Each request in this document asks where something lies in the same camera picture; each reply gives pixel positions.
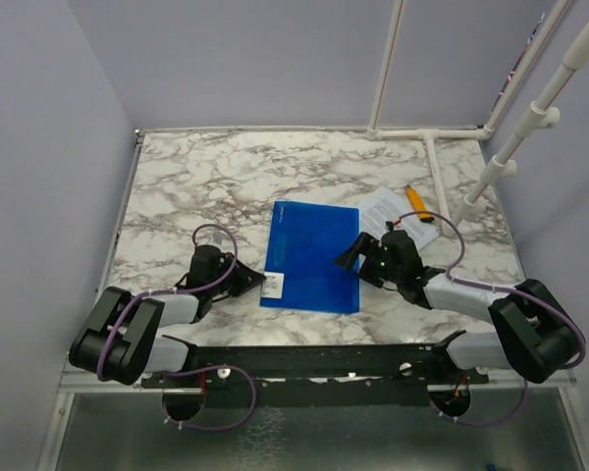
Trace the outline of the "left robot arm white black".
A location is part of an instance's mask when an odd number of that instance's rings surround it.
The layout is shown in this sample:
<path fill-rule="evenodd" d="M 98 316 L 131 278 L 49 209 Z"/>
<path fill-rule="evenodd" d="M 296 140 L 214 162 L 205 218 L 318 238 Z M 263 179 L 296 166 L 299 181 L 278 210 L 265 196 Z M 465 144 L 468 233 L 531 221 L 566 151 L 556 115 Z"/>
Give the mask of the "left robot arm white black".
<path fill-rule="evenodd" d="M 184 340 L 157 336 L 163 327 L 194 324 L 214 302 L 237 298 L 266 277 L 232 252 L 211 244 L 198 246 L 186 274 L 172 289 L 133 295 L 117 287 L 103 290 L 73 340 L 69 363 L 99 380 L 130 386 L 144 373 L 163 372 L 182 388 L 196 378 L 197 364 Z"/>

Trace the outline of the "blue plastic folder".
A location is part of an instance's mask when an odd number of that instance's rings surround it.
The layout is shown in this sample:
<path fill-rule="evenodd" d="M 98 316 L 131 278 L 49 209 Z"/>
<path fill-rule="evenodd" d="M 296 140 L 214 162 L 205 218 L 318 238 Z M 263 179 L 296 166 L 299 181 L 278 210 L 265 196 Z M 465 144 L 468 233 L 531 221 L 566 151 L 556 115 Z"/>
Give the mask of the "blue plastic folder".
<path fill-rule="evenodd" d="M 353 207 L 277 201 L 260 305 L 336 314 L 359 311 L 359 280 L 334 260 L 359 236 Z"/>

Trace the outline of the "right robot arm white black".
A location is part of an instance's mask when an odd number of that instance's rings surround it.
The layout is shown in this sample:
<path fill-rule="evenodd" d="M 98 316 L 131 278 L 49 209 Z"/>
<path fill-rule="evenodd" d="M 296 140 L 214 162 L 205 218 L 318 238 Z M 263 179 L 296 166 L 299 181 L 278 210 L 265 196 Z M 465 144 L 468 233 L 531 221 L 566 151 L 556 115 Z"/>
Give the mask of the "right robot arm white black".
<path fill-rule="evenodd" d="M 403 230 L 381 238 L 361 233 L 334 262 L 376 288 L 394 285 L 411 304 L 492 325 L 490 332 L 456 333 L 440 342 L 444 352 L 432 358 L 431 371 L 441 383 L 454 383 L 466 370 L 502 368 L 540 384 L 585 356 L 580 330 L 542 283 L 528 279 L 517 286 L 489 286 L 455 278 L 424 265 Z"/>

